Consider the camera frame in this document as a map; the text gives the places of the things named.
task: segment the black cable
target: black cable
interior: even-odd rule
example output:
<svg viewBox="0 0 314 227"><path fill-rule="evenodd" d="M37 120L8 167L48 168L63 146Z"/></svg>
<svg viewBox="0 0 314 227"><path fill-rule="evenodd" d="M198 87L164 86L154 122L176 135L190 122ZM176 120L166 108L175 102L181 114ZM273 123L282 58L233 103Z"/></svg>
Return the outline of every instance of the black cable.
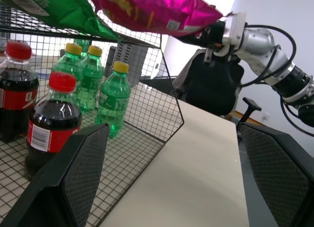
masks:
<svg viewBox="0 0 314 227"><path fill-rule="evenodd" d="M284 30L282 30L278 27L272 27L272 26L267 26L267 25L248 25L247 27L248 28L267 28L267 29L275 30L275 31L280 32L281 34L285 35L290 40L290 42L292 44L292 54L291 54L291 57L289 58L289 60L284 65L282 65L280 68L278 68L276 71L266 75L261 80L266 80L267 78L284 71L292 63L292 61L296 55L296 43L295 43L295 41L291 35L289 35L287 32L285 32Z"/></svg>
<svg viewBox="0 0 314 227"><path fill-rule="evenodd" d="M250 82L248 82L248 83L242 84L242 85L240 85L239 87L247 87L247 86L250 86L250 85L253 85L253 84L256 84L256 83L262 81L262 78L263 78L264 75L267 73L267 71L269 70L271 64L272 64L273 61L274 61L274 58L275 58L275 55L276 55L276 53L277 53L278 48L280 48L280 45L277 45L277 46L275 47L275 49L274 49L274 51L273 51L273 53L272 53L272 55L271 55L271 57L270 57L270 60L269 60L269 62L268 62L268 64L267 64L267 66L265 67L265 69L263 70L263 72L262 72L258 77L256 77L254 80L252 80L252 81L250 81Z"/></svg>
<svg viewBox="0 0 314 227"><path fill-rule="evenodd" d="M299 126L297 126L296 124L293 123L293 121L289 118L289 116L288 116L288 114L287 114L287 112L286 112L286 110L285 110L284 104L285 104L285 103L284 103L283 98L280 97L280 107L281 107L281 110L283 111L283 114L284 114L285 118L287 119L287 121L289 121L289 123L290 123L295 129L301 131L301 132L304 133L304 134L307 134L307 135L309 135L309 136L314 137L314 134L312 134L312 133L310 133L310 132L307 132L307 131L301 129Z"/></svg>
<svg viewBox="0 0 314 227"><path fill-rule="evenodd" d="M294 117L298 118L299 119L299 116L297 114L295 114L291 109L290 107L288 106L288 104L284 101L284 105L286 107L286 109L288 110L288 112L290 112L291 115L293 115Z"/></svg>

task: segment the wall outlet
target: wall outlet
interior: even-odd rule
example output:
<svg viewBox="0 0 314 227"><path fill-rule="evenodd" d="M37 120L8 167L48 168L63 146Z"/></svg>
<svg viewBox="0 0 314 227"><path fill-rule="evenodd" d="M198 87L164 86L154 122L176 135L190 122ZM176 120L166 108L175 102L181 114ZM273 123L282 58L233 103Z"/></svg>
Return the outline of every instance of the wall outlet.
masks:
<svg viewBox="0 0 314 227"><path fill-rule="evenodd" d="M270 118L270 114L269 113L263 113L263 115L262 115L262 120L263 121L267 121L267 120L269 120L269 118Z"/></svg>

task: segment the wire basket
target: wire basket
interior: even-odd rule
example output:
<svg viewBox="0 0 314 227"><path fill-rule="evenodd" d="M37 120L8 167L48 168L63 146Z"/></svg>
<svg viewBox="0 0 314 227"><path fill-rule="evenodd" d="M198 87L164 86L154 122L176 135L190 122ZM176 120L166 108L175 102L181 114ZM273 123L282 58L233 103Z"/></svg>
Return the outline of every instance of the wire basket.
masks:
<svg viewBox="0 0 314 227"><path fill-rule="evenodd" d="M176 97L173 97L169 71L161 51L161 36L130 31L98 15L122 37L122 44L110 43L71 29L56 29L19 10L0 3L0 37L26 42L33 57L30 64L37 73L40 85L37 99L48 93L47 83L52 66L60 51L74 39L88 39L103 50L101 62L107 62L109 49L127 46L130 65L131 96L120 134L108 140L103 171L86 226L99 226L128 188L141 175L166 142L183 125L183 116ZM166 80L167 89L157 90L149 85L155 79ZM97 112L84 114L82 128L94 124ZM27 154L25 137L10 143L0 142L0 223L17 201L29 182L24 178L24 159Z"/></svg>

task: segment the soda bottle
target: soda bottle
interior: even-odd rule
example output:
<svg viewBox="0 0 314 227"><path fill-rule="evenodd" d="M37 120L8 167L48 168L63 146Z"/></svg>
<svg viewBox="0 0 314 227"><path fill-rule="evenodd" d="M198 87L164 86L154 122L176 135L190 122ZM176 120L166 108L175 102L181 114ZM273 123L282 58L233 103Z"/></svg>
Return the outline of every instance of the soda bottle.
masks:
<svg viewBox="0 0 314 227"><path fill-rule="evenodd" d="M48 94L35 104L29 115L25 158L25 176L29 180L80 129L82 114L72 97L75 83L75 77L70 74L51 73Z"/></svg>
<svg viewBox="0 0 314 227"><path fill-rule="evenodd" d="M82 53L80 54L82 58L85 58L87 55L89 40L86 39L75 39L74 43L82 47Z"/></svg>
<svg viewBox="0 0 314 227"><path fill-rule="evenodd" d="M5 55L6 60L0 64L0 138L8 142L27 132L39 81L29 64L29 45L8 42Z"/></svg>
<svg viewBox="0 0 314 227"><path fill-rule="evenodd" d="M131 94L127 79L128 71L128 64L116 61L112 74L101 87L95 123L108 123L111 138L117 136L123 127L123 118Z"/></svg>
<svg viewBox="0 0 314 227"><path fill-rule="evenodd" d="M101 55L100 48L89 46L88 55L81 61L83 80L77 89L77 104L83 113L95 109L97 92L104 76Z"/></svg>
<svg viewBox="0 0 314 227"><path fill-rule="evenodd" d="M83 68L80 63L81 52L81 46L67 43L65 47L65 55L52 67L52 72L61 71L75 76L77 80L76 89L79 87L83 79Z"/></svg>

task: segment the pink chip bag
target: pink chip bag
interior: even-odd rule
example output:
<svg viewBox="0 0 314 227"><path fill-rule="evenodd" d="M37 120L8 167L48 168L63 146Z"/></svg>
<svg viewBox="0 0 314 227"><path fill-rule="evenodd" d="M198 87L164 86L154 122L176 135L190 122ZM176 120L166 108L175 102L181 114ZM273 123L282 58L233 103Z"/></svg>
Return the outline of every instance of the pink chip bag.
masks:
<svg viewBox="0 0 314 227"><path fill-rule="evenodd" d="M110 20L134 31L184 36L223 15L203 0L92 0Z"/></svg>

